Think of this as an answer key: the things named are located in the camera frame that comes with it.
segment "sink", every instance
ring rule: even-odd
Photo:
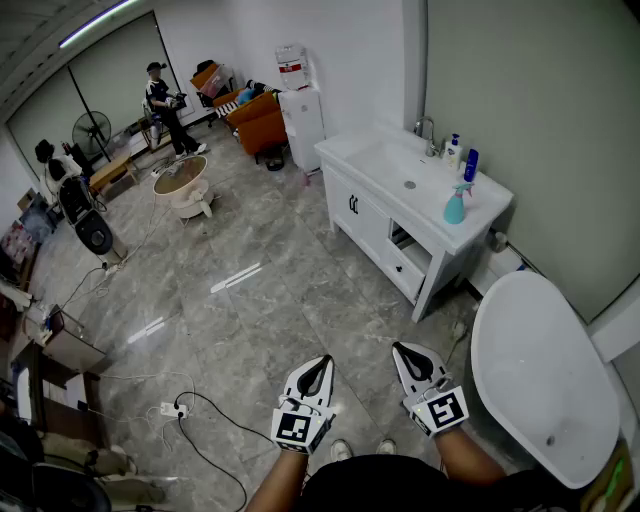
[[[461,177],[447,169],[440,158],[427,157],[425,147],[426,141],[412,133],[375,125],[320,142],[316,151],[390,206],[409,211],[416,224],[426,224],[439,243],[455,255],[504,211],[513,194],[478,172],[473,196],[465,194],[463,222],[447,223],[444,208]]]
[[[547,279],[513,272],[473,326],[473,377],[491,415],[565,486],[591,482],[618,439],[618,401],[591,340]]]

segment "bathroom vanity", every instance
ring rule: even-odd
[[[478,172],[465,218],[443,218],[453,186],[462,179],[426,141],[388,126],[337,135],[315,146],[321,158],[331,229],[342,229],[425,315],[440,288],[466,273],[469,255],[513,194]]]

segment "blue object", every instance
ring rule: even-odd
[[[251,98],[253,98],[254,92],[255,91],[253,89],[251,89],[250,87],[247,87],[244,91],[238,94],[238,97],[236,98],[236,103],[238,104],[238,106],[242,105],[243,103],[246,103]]]
[[[449,199],[444,209],[444,220],[449,224],[460,224],[464,220],[464,201],[462,200],[462,194],[466,190],[469,192],[469,195],[471,195],[471,187],[473,187],[473,183],[460,183],[453,186],[456,192],[451,199]]]
[[[478,152],[475,149],[469,150],[467,166],[464,169],[464,181],[471,183],[476,177],[476,167],[478,166]]]

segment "black pants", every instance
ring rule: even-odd
[[[511,512],[551,506],[579,510],[578,501],[546,473],[523,471],[479,488],[449,480],[418,459],[364,455],[319,469],[305,486],[296,512]]]
[[[175,110],[160,107],[158,111],[162,123],[169,128],[171,143],[173,144],[173,149],[176,150],[176,155],[183,153],[185,149],[187,151],[198,149],[198,143],[187,135],[187,131],[178,121]]]

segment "round table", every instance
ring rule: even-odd
[[[200,178],[206,168],[207,159],[202,155],[179,160],[160,175],[153,191],[159,198],[168,199],[171,209],[182,219],[203,212],[211,217],[213,189],[207,180]]]

